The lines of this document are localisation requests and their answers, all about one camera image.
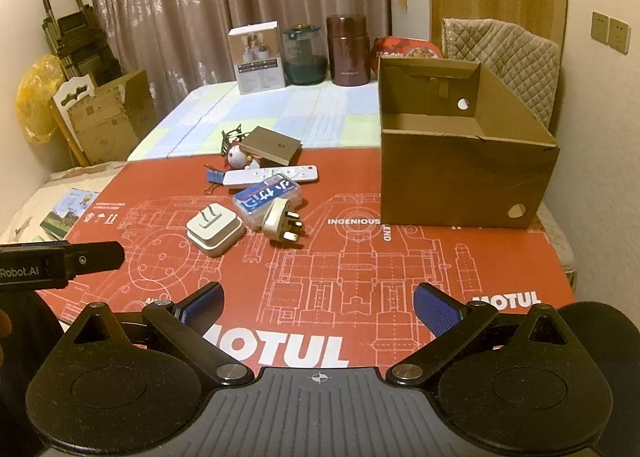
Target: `quilted chair cover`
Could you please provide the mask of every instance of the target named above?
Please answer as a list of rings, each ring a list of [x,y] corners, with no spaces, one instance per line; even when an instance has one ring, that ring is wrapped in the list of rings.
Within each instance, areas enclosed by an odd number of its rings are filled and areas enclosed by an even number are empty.
[[[515,23],[444,19],[445,58],[479,61],[496,74],[547,128],[560,75],[560,47]]]

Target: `red cardboard sheet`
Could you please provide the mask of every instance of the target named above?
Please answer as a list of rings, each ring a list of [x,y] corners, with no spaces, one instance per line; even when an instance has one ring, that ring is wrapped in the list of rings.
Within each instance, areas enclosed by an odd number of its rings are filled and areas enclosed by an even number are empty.
[[[263,365],[377,365],[382,373],[431,340],[414,315],[414,288],[434,283],[456,299],[489,300],[506,312],[532,302],[573,301],[539,224],[529,230],[380,224],[380,151],[312,150],[320,182],[303,185],[302,248],[272,246],[248,232],[218,259],[186,237],[186,224],[211,202],[233,207],[191,157],[128,164],[76,224],[72,243],[118,240],[119,271],[87,275],[43,292],[63,321],[105,301],[118,311],[156,299],[179,301],[208,281],[225,289],[225,312],[211,342],[257,371]]]

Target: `box handle hole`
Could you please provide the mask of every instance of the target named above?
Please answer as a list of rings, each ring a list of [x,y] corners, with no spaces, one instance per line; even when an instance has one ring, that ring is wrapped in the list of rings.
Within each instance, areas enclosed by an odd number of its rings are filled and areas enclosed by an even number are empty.
[[[514,204],[509,210],[510,218],[521,218],[527,213],[527,207],[524,204]]]

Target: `human hand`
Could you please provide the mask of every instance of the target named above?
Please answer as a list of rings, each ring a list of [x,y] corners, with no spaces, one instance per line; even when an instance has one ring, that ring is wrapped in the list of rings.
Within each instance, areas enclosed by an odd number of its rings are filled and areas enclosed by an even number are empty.
[[[7,316],[6,312],[0,310],[0,338],[4,338],[11,334],[11,320]],[[2,353],[2,347],[0,347],[0,365],[4,360],[4,354]]]

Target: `metal screw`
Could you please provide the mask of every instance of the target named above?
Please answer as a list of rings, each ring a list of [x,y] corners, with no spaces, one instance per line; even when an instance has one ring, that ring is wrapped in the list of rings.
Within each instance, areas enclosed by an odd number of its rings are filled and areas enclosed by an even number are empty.
[[[248,372],[249,371],[244,365],[238,365],[237,363],[228,363],[226,365],[218,367],[218,369],[216,370],[216,374],[218,374],[218,377],[227,379],[229,381],[242,379],[248,374]]]
[[[391,373],[398,379],[418,379],[422,375],[422,369],[418,365],[405,363],[394,366]]]

